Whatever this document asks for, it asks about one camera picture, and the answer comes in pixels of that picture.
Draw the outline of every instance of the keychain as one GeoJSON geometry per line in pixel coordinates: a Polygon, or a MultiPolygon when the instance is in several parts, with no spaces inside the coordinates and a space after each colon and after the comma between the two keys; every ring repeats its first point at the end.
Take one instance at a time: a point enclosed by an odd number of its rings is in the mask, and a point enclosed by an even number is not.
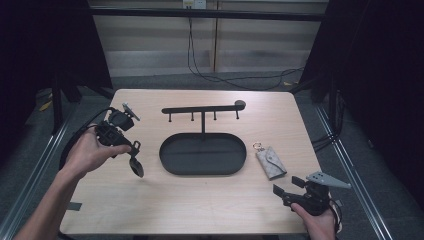
{"type": "Polygon", "coordinates": [[[256,142],[253,144],[253,148],[258,150],[256,156],[269,180],[282,177],[287,173],[286,168],[272,147],[265,149],[260,142],[256,142]]]}

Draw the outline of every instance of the black cable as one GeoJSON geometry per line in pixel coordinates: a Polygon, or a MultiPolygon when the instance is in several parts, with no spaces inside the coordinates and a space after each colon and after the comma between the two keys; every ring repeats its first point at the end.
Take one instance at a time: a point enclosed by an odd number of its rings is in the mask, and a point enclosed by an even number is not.
{"type": "Polygon", "coordinates": [[[287,76],[289,74],[292,74],[294,72],[297,71],[303,71],[304,67],[301,68],[297,68],[297,69],[287,69],[282,71],[280,74],[278,75],[273,75],[273,76],[260,76],[260,77],[237,77],[237,78],[228,78],[228,79],[223,79],[223,78],[219,78],[216,76],[209,76],[209,75],[203,75],[200,71],[199,68],[197,67],[197,62],[196,62],[196,57],[195,57],[195,49],[194,49],[194,41],[193,41],[193,31],[192,31],[192,20],[191,18],[189,18],[189,44],[188,44],[188,51],[187,51],[187,65],[188,68],[190,70],[190,72],[192,74],[194,74],[195,76],[201,77],[204,80],[207,80],[209,82],[215,82],[215,83],[220,83],[220,82],[225,82],[227,84],[230,84],[232,86],[238,87],[238,88],[242,88],[245,90],[251,90],[251,91],[266,91],[266,90],[271,90],[274,89],[276,87],[279,87],[283,81],[283,76],[287,76]],[[193,59],[193,64],[194,67],[196,69],[196,71],[194,71],[191,68],[190,65],[190,51],[191,51],[191,55],[192,55],[192,59],[193,59]],[[278,82],[276,84],[274,84],[271,87],[266,87],[266,88],[261,88],[261,89],[255,89],[255,88],[249,88],[249,87],[244,87],[235,83],[232,83],[231,81],[235,81],[235,80],[243,80],[243,79],[271,79],[271,78],[279,78],[278,82]]]}
{"type": "Polygon", "coordinates": [[[334,221],[334,231],[337,234],[337,232],[340,229],[340,224],[342,223],[342,219],[343,219],[342,209],[340,208],[339,204],[337,204],[337,202],[334,201],[333,199],[330,199],[330,203],[333,203],[333,205],[336,207],[336,209],[334,209],[330,205],[330,209],[331,209],[331,212],[334,215],[334,220],[335,220],[334,221]]]}

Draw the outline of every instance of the table top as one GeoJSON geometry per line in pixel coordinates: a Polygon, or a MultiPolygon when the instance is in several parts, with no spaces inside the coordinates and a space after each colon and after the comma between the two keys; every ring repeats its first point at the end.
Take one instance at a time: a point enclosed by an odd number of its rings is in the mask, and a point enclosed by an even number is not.
{"type": "Polygon", "coordinates": [[[130,156],[109,159],[77,186],[61,231],[66,234],[283,234],[304,232],[301,219],[273,194],[276,184],[287,192],[304,194],[291,183],[320,166],[292,94],[281,92],[203,90],[118,90],[111,106],[123,110],[127,102],[140,118],[124,132],[131,142],[141,142],[137,159],[143,178],[130,169],[130,156]],[[244,166],[229,176],[178,176],[167,172],[159,149],[169,136],[200,132],[200,113],[173,114],[163,108],[232,105],[246,102],[239,112],[206,113],[206,132],[238,136],[246,145],[244,166]],[[270,181],[253,148],[255,142],[271,146],[287,174],[270,181]]]}

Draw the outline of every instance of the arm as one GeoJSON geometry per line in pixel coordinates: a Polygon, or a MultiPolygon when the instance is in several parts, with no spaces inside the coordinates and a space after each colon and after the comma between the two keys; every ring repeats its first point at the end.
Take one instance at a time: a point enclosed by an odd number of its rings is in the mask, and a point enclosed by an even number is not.
{"type": "Polygon", "coordinates": [[[38,207],[14,239],[56,239],[79,180],[99,168],[109,157],[129,151],[131,147],[126,145],[101,145],[94,128],[90,127],[72,147],[65,166],[57,173],[38,207]]]}
{"type": "Polygon", "coordinates": [[[320,216],[312,216],[299,204],[293,203],[291,208],[303,219],[309,236],[312,240],[334,240],[336,233],[334,230],[334,216],[330,209],[327,209],[320,216]]]}

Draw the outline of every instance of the hand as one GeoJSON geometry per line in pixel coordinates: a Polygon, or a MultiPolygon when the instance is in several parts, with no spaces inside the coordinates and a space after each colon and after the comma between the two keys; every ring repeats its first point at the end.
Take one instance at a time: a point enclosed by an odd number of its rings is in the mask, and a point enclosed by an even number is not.
{"type": "Polygon", "coordinates": [[[336,239],[334,230],[335,220],[330,209],[327,209],[320,216],[312,216],[297,203],[292,203],[291,208],[303,219],[303,223],[312,240],[336,239]]]}
{"type": "Polygon", "coordinates": [[[112,156],[131,151],[128,145],[104,146],[97,140],[94,130],[90,127],[82,134],[69,151],[63,170],[69,170],[78,178],[83,178],[88,172],[99,168],[112,156]]]}

